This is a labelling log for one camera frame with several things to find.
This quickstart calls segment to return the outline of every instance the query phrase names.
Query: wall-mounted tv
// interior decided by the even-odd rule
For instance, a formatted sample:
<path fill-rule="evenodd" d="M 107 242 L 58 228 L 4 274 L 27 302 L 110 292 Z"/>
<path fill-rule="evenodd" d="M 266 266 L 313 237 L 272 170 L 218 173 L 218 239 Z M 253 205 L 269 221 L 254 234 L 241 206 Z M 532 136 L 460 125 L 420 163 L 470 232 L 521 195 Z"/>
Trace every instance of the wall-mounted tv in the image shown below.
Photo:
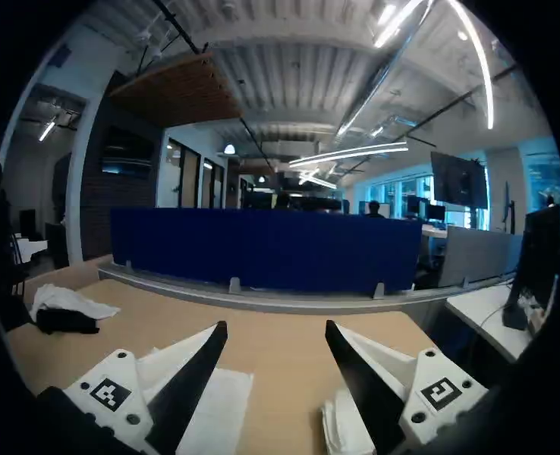
<path fill-rule="evenodd" d="M 154 144 L 130 131 L 110 127 L 101 150 L 101 170 L 107 174 L 123 174 L 148 178 L 152 168 Z"/>
<path fill-rule="evenodd" d="M 487 209 L 484 167 L 475 161 L 432 152 L 434 199 Z"/>

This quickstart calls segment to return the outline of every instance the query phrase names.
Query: desk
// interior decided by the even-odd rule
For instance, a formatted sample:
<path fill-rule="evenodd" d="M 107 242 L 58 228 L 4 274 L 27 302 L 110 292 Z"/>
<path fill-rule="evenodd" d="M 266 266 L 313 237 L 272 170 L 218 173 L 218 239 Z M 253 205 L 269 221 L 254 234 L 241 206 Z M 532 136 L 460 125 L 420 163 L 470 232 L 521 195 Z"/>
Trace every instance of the desk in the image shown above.
<path fill-rule="evenodd" d="M 447 307 L 489 341 L 509 362 L 514 362 L 530 343 L 531 336 L 528 331 L 514 330 L 503 325 L 500 309 L 508 301 L 509 295 L 509 288 L 498 284 L 449 297 Z"/>
<path fill-rule="evenodd" d="M 431 224 L 424 224 L 421 227 L 421 233 L 427 237 L 435 237 L 437 239 L 445 239 L 448 235 L 446 229 L 436 229 Z"/>
<path fill-rule="evenodd" d="M 176 300 L 113 280 L 80 291 L 118 306 L 96 335 L 45 335 L 16 328 L 8 342 L 30 390 L 66 388 L 113 350 L 137 357 L 214 324 L 228 323 L 220 368 L 254 373 L 237 453 L 326 453 L 320 407 L 345 387 L 324 338 L 327 317 L 244 311 Z M 409 355 L 433 345 L 402 312 L 333 316 L 337 323 Z"/>

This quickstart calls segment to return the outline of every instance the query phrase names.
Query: wooden ceiling panel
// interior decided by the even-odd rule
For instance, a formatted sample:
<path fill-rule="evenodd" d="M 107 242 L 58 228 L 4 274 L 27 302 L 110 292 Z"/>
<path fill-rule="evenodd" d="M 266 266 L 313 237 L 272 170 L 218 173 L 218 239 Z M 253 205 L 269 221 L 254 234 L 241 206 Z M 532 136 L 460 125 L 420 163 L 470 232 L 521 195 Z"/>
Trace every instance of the wooden ceiling panel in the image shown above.
<path fill-rule="evenodd" d="M 137 77 L 109 94 L 114 104 L 168 128 L 238 118 L 238 103 L 211 60 L 193 55 Z"/>

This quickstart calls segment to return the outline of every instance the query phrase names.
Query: blue cubicle divider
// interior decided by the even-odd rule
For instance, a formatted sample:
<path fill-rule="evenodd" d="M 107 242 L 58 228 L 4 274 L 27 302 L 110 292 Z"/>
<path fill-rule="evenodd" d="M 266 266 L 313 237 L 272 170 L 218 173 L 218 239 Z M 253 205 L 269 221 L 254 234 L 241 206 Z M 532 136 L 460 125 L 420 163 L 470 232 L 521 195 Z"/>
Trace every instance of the blue cubicle divider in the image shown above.
<path fill-rule="evenodd" d="M 421 224 L 282 210 L 112 210 L 117 264 L 177 278 L 315 293 L 411 288 Z"/>

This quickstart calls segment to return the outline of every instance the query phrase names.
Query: office cubicle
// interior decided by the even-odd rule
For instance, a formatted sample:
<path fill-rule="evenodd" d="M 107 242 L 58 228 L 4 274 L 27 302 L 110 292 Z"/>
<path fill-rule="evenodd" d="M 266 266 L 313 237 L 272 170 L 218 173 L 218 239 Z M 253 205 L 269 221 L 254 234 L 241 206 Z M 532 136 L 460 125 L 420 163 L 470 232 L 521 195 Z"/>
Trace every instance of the office cubicle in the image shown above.
<path fill-rule="evenodd" d="M 279 210 L 113 209 L 114 262 L 188 280 L 311 293 L 411 288 L 412 221 Z"/>
<path fill-rule="evenodd" d="M 513 272 L 521 254 L 521 235 L 449 226 L 438 287 L 485 280 Z"/>

